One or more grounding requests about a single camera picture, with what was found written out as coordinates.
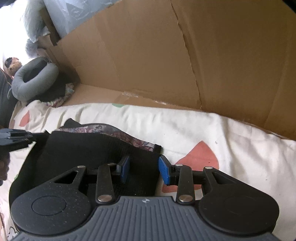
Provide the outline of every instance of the white bed sheet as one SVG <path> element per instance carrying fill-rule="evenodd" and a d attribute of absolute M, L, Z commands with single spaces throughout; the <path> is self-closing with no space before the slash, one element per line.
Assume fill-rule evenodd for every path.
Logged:
<path fill-rule="evenodd" d="M 28 112 L 29 122 L 20 127 Z M 193 162 L 200 162 L 202 166 L 206 166 L 207 161 L 218 165 L 221 171 L 271 195 L 280 207 L 274 235 L 281 240 L 296 238 L 295 141 L 280 139 L 217 114 L 130 105 L 82 104 L 51 108 L 34 101 L 27 107 L 18 103 L 12 118 L 14 128 L 32 132 L 52 132 L 68 118 L 81 124 L 107 123 L 138 139 L 161 145 L 172 164 L 190 152 Z M 11 153 L 8 180 L 0 187 L 0 212 L 5 220 L 3 238 L 14 234 L 8 190 L 29 150 Z M 176 195 L 163 193 L 162 184 L 160 181 L 157 194 Z M 201 190 L 195 193 L 197 199 L 201 198 Z"/>

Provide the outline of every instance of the plush animal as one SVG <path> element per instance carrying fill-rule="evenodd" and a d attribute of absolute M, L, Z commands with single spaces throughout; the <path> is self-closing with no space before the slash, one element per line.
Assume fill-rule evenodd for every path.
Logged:
<path fill-rule="evenodd" d="M 16 57 L 10 57 L 5 61 L 5 66 L 7 68 L 7 74 L 10 77 L 14 77 L 15 73 L 22 67 L 22 63 Z"/>

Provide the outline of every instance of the pillow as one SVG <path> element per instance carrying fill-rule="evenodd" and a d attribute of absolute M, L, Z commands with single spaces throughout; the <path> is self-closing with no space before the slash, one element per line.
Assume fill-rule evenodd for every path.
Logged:
<path fill-rule="evenodd" d="M 33 59 L 15 74 L 12 82 L 12 94 L 16 99 L 27 102 L 47 91 L 56 81 L 58 75 L 58 67 L 48 63 L 46 58 Z"/>

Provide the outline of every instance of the blue grip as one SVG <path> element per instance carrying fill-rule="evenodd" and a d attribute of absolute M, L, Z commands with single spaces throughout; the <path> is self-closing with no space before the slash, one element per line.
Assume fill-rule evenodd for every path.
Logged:
<path fill-rule="evenodd" d="M 127 156 L 121 167 L 120 179 L 123 183 L 125 183 L 126 179 L 128 178 L 129 160 L 130 160 L 130 157 Z"/>
<path fill-rule="evenodd" d="M 159 157 L 158 159 L 158 169 L 163 178 L 164 184 L 169 185 L 170 184 L 169 169 L 161 157 Z"/>

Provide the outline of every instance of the floral patterned cloth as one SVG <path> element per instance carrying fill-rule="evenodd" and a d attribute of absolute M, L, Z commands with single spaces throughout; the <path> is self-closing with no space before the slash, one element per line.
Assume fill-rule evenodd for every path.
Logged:
<path fill-rule="evenodd" d="M 74 93 L 74 85 L 72 83 L 66 84 L 65 96 L 59 97 L 53 101 L 45 102 L 49 107 L 60 107 L 71 95 Z"/>
<path fill-rule="evenodd" d="M 124 142 L 131 144 L 134 147 L 138 147 L 143 150 L 153 151 L 155 145 L 139 140 L 135 137 L 126 134 L 122 130 L 107 124 L 92 124 L 88 126 L 76 127 L 76 128 L 60 128 L 57 131 L 65 131 L 71 133 L 101 133 L 107 136 L 116 137 Z"/>

